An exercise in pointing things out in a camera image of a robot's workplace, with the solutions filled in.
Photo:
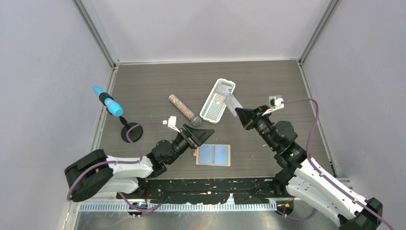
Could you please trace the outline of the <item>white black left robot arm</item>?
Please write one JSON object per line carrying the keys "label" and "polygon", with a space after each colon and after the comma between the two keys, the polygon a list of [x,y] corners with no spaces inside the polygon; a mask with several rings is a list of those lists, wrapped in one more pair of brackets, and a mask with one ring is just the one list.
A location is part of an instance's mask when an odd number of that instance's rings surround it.
{"label": "white black left robot arm", "polygon": [[184,124],[173,141],[161,140],[145,156],[117,158],[96,149],[69,165],[65,176],[69,186],[67,199],[88,200],[98,193],[125,193],[142,198],[147,186],[139,179],[155,178],[167,171],[187,149],[195,150],[215,131]]}

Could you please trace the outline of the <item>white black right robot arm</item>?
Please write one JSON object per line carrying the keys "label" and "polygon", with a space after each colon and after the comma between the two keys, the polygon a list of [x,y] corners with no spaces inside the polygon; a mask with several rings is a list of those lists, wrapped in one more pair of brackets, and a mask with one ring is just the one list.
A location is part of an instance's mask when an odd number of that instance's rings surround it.
{"label": "white black right robot arm", "polygon": [[270,121],[268,106],[236,108],[245,130],[255,129],[276,154],[282,170],[274,177],[278,196],[297,197],[333,221],[340,230],[375,230],[382,221],[383,205],[367,199],[329,174],[295,142],[297,133],[290,122]]}

